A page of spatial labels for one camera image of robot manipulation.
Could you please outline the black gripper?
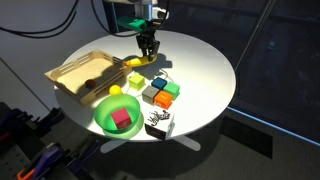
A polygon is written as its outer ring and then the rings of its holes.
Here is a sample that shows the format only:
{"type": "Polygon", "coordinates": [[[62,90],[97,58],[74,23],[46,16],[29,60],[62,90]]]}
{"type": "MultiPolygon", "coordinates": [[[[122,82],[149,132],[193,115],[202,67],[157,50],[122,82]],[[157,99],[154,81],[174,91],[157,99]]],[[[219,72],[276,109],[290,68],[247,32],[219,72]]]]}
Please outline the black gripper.
{"type": "Polygon", "coordinates": [[[136,36],[138,47],[143,56],[148,56],[149,62],[156,58],[160,45],[160,42],[155,39],[155,32],[155,27],[148,27],[136,36]]]}

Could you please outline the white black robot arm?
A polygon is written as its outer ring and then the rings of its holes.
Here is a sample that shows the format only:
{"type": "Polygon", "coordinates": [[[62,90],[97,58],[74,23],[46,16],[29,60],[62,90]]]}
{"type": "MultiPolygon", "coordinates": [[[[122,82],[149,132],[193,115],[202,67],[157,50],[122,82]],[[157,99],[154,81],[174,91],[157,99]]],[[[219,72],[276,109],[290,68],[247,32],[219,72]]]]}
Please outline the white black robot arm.
{"type": "Polygon", "coordinates": [[[169,18],[169,2],[166,2],[165,8],[158,6],[158,0],[104,0],[103,5],[107,11],[108,27],[100,23],[101,27],[115,37],[136,37],[138,48],[142,52],[139,66],[155,61],[160,46],[160,42],[155,39],[155,32],[169,18]],[[115,4],[119,4],[121,10],[132,5],[133,16],[117,15],[115,4]]]}

